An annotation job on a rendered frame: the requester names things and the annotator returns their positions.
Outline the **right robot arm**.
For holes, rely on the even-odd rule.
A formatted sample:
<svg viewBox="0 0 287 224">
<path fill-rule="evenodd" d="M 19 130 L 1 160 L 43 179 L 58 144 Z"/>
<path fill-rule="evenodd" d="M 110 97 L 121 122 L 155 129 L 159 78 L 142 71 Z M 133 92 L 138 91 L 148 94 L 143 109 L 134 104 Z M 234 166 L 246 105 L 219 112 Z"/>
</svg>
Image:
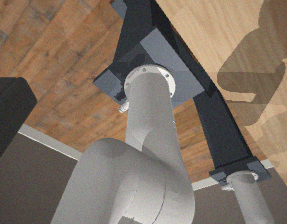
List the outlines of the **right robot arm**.
<svg viewBox="0 0 287 224">
<path fill-rule="evenodd" d="M 246 224 L 276 224 L 256 182 L 254 171 L 244 170 L 230 174 L 222 190 L 233 190 Z"/>
</svg>

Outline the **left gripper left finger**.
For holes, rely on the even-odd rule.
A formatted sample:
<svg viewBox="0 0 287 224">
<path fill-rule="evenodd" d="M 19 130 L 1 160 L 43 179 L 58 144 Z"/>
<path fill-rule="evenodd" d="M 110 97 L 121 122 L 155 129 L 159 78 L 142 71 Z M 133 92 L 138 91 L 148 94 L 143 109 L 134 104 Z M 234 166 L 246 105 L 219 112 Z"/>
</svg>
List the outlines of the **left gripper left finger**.
<svg viewBox="0 0 287 224">
<path fill-rule="evenodd" d="M 0 77 L 0 157 L 36 104 L 25 78 Z"/>
</svg>

